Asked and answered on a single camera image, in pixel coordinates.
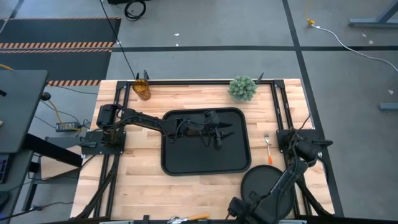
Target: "floor mat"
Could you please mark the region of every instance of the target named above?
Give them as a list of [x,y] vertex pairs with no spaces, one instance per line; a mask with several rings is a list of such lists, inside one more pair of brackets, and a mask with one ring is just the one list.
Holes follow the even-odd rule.
[[[121,19],[110,18],[116,33]],[[106,18],[10,19],[1,48],[112,47],[116,38]]]
[[111,51],[105,49],[0,50],[0,62],[14,70],[48,70],[49,85],[99,85]]

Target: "wooden table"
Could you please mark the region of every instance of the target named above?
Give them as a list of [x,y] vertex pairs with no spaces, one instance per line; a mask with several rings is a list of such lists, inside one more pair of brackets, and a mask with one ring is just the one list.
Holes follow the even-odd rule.
[[[308,116],[303,88],[299,79],[284,81],[294,126],[298,128]],[[101,82],[91,129],[96,128],[95,121],[100,106],[113,103],[116,82]],[[149,101],[141,101],[130,91],[128,107],[159,118],[170,110],[239,108],[246,117],[252,156],[251,167],[267,164],[264,134],[269,133],[273,166],[280,170],[285,169],[275,135],[278,127],[270,85],[259,85],[253,100],[245,103],[236,103],[231,99],[228,85],[152,85],[150,91],[152,98]],[[280,91],[278,96],[280,107],[283,108]],[[284,126],[287,127],[284,111],[281,111]],[[304,128],[312,128],[311,122],[308,121]],[[169,176],[160,166],[160,133],[135,125],[126,126],[125,130],[126,148],[119,163],[112,220],[142,220],[143,215],[150,215],[150,219],[166,220],[172,216],[187,217],[203,212],[209,212],[212,219],[225,218],[232,197],[240,197],[240,183],[244,173]],[[96,192],[102,161],[103,156],[96,156],[80,172],[72,217],[82,211]],[[327,211],[333,213],[325,173],[320,162],[306,171],[305,180],[317,200]],[[300,212],[304,214],[299,190],[297,194]],[[107,194],[103,197],[102,215],[107,197]]]

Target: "yellow cable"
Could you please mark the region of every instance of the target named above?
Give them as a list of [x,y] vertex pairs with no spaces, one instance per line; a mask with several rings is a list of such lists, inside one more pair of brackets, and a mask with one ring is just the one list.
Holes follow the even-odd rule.
[[308,7],[307,7],[307,6],[308,6],[307,3],[308,3],[309,1],[311,1],[311,0],[305,0],[304,17],[305,17],[305,19],[307,20],[308,25],[309,25],[309,26],[312,26],[312,25],[315,24],[315,21],[307,17],[307,8],[308,8]]
[[5,68],[5,69],[10,70],[10,71],[14,71],[14,69],[12,69],[11,67],[8,67],[7,65],[0,64],[0,67]]
[[[57,117],[58,121],[59,121],[61,124],[63,124],[63,121],[61,120],[60,115],[59,115],[59,113],[58,113],[57,107],[51,102],[51,100],[49,100],[49,103],[52,105],[52,107],[53,107],[53,109],[54,109],[54,111],[55,111],[55,116]],[[73,130],[80,131],[80,130],[84,130],[84,129],[83,129],[83,128],[73,128]]]

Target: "gray floor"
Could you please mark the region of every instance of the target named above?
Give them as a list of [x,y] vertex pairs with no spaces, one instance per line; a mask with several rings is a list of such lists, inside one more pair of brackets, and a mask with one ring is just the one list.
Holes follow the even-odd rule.
[[[334,31],[347,45],[398,45],[398,29],[347,26],[350,17],[376,17],[392,0],[309,2],[308,16],[318,26]],[[16,0],[6,0],[0,17],[8,17],[16,4]],[[109,16],[123,15],[118,7],[104,4]],[[289,4],[301,46],[338,46],[330,34],[306,26],[304,0],[289,0]],[[103,11],[97,0],[25,0],[17,17],[103,17]],[[293,45],[279,0],[152,0],[147,2],[147,13],[141,20],[128,22],[123,18],[119,38],[124,47]],[[398,65],[398,52],[365,53]],[[335,142],[329,150],[345,215],[398,220],[394,210],[398,201],[398,114],[381,112],[377,107],[379,102],[398,102],[398,74],[385,63],[351,52],[303,55],[325,135]],[[134,52],[127,53],[127,58],[135,72],[146,69],[151,78],[256,77],[261,72],[265,78],[301,78],[295,52]],[[107,79],[118,78],[131,78],[131,74],[122,53],[112,53]],[[96,92],[98,88],[76,89]],[[53,94],[59,110],[81,122],[91,119],[95,96],[56,87],[46,90]],[[56,122],[53,111],[44,105],[36,115]],[[62,135],[36,119],[30,132],[42,138]],[[41,185],[34,203],[72,201],[75,185]],[[69,211],[70,206],[57,205],[12,222],[66,220]]]

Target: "fork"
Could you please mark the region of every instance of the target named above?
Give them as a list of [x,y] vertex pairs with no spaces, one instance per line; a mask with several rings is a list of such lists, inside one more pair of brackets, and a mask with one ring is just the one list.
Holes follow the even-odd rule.
[[271,145],[271,141],[269,140],[269,135],[268,134],[265,134],[264,138],[266,139],[267,148],[268,148],[268,164],[272,165],[271,152],[269,150],[269,146]]

